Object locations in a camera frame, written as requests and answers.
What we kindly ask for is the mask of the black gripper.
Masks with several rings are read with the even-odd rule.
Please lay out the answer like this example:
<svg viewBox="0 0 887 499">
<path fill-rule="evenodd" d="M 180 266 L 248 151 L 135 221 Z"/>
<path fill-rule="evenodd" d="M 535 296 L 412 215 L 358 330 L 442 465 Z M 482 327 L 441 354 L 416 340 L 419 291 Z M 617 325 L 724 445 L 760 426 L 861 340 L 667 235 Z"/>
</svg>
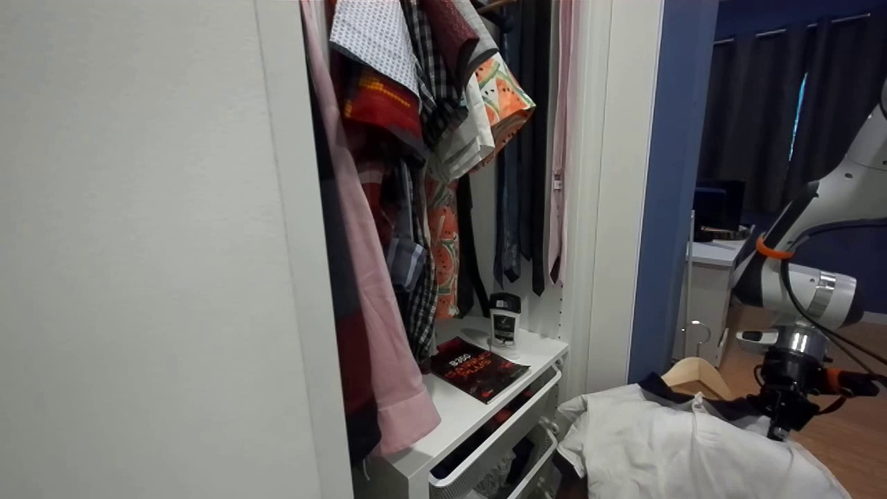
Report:
<svg viewBox="0 0 887 499">
<path fill-rule="evenodd" d="M 768 352 L 760 362 L 761 413 L 771 418 L 768 434 L 783 440 L 803 429 L 819 406 L 812 393 L 826 390 L 826 369 L 819 361 L 789 352 Z"/>
</svg>

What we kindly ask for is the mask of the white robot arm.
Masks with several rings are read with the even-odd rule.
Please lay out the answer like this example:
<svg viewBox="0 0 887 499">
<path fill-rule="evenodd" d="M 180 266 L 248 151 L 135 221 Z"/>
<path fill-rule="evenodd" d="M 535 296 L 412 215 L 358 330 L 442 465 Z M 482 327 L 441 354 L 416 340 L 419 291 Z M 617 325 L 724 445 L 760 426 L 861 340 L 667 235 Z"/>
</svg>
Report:
<svg viewBox="0 0 887 499">
<path fill-rule="evenodd" d="M 884 357 L 844 334 L 866 312 L 857 241 L 884 221 L 887 106 L 876 96 L 841 158 L 747 235 L 730 266 L 730 296 L 775 315 L 771 330 L 740 333 L 761 352 L 747 405 L 773 440 L 884 388 Z"/>
</svg>

